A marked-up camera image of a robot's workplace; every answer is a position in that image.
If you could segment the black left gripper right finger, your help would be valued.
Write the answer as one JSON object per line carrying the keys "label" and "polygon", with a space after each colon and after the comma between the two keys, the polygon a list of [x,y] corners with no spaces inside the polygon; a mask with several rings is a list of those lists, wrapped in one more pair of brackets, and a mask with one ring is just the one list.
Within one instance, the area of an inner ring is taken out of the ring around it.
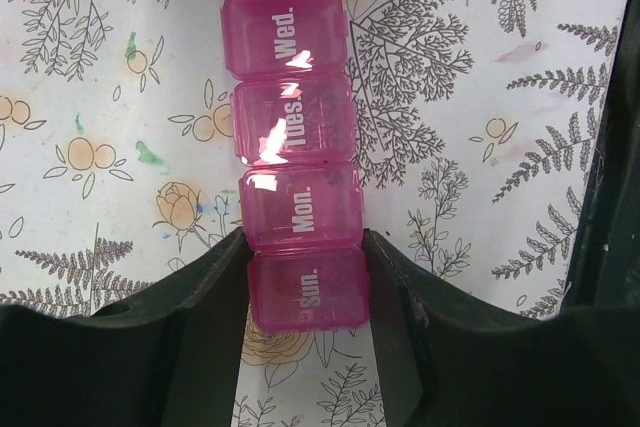
{"label": "black left gripper right finger", "polygon": [[371,330],[390,426],[635,426],[639,311],[546,321],[486,303],[366,230]]}

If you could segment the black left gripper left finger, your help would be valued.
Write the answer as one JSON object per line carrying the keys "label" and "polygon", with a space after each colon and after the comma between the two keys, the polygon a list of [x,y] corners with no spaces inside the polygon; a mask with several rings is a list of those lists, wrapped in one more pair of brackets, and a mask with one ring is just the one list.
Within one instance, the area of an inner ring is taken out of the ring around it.
{"label": "black left gripper left finger", "polygon": [[1,310],[5,426],[227,426],[248,310],[244,233],[89,317]]}

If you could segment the pink weekly pill organizer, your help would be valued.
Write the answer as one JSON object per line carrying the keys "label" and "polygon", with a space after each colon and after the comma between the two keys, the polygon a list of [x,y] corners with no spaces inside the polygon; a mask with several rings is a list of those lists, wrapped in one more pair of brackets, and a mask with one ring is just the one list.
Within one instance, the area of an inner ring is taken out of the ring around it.
{"label": "pink weekly pill organizer", "polygon": [[369,317],[342,0],[225,0],[251,312],[269,333]]}

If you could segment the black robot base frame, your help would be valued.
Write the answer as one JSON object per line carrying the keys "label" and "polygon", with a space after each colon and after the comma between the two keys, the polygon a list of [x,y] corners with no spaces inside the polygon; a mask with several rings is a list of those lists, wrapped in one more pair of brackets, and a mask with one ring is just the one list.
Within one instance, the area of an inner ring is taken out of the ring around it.
{"label": "black robot base frame", "polygon": [[628,0],[565,308],[639,304],[639,0]]}

